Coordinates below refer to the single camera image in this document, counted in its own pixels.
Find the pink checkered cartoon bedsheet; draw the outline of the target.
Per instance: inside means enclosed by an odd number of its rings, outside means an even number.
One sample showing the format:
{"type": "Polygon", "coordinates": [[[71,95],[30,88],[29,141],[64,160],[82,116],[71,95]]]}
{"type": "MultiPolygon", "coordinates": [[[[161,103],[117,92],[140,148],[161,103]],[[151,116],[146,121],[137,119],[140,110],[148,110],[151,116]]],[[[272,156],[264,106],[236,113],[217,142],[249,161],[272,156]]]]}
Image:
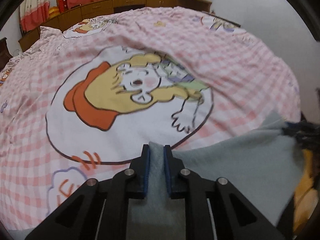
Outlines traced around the pink checkered cartoon bedsheet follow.
{"type": "Polygon", "coordinates": [[[1,222],[36,227],[86,179],[128,167],[143,144],[210,146],[271,111],[300,120],[292,70],[217,17],[144,8],[43,27],[1,72],[1,222]]]}

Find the low wooden cabinet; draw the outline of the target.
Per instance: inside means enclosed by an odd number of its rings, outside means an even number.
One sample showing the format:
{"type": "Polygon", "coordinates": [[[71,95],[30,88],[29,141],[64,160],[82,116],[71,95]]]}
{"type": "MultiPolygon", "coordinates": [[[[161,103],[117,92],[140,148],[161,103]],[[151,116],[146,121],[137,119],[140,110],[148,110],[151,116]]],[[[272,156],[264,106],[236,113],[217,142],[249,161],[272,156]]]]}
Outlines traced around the low wooden cabinet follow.
{"type": "Polygon", "coordinates": [[[87,18],[94,18],[101,15],[110,15],[129,10],[141,9],[144,7],[184,7],[196,11],[210,12],[211,1],[208,0],[101,0],[78,5],[49,20],[42,25],[65,31],[87,18]]]}

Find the brown wooden wardrobe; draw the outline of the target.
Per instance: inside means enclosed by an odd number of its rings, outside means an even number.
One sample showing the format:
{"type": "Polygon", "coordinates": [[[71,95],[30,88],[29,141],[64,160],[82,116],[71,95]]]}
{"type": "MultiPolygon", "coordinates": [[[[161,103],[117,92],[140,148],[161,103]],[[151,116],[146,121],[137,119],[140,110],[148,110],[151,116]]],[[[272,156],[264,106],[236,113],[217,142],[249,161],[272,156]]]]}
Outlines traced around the brown wooden wardrobe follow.
{"type": "Polygon", "coordinates": [[[2,71],[12,58],[7,46],[7,38],[0,40],[0,71],[2,71]]]}

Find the grey-green knit pants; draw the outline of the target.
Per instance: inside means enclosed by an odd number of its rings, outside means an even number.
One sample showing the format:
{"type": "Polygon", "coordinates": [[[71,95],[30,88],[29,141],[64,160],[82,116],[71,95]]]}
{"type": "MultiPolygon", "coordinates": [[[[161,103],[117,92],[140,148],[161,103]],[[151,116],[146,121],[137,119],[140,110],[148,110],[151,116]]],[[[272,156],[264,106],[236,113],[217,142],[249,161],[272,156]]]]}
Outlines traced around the grey-green knit pants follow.
{"type": "MultiPolygon", "coordinates": [[[[273,225],[277,225],[302,174],[304,157],[295,139],[284,136],[284,120],[271,112],[261,126],[212,146],[174,151],[202,178],[227,178],[273,225]]],[[[164,175],[163,146],[151,151],[148,194],[130,200],[127,239],[185,239],[184,201],[172,200],[164,175]]]]}

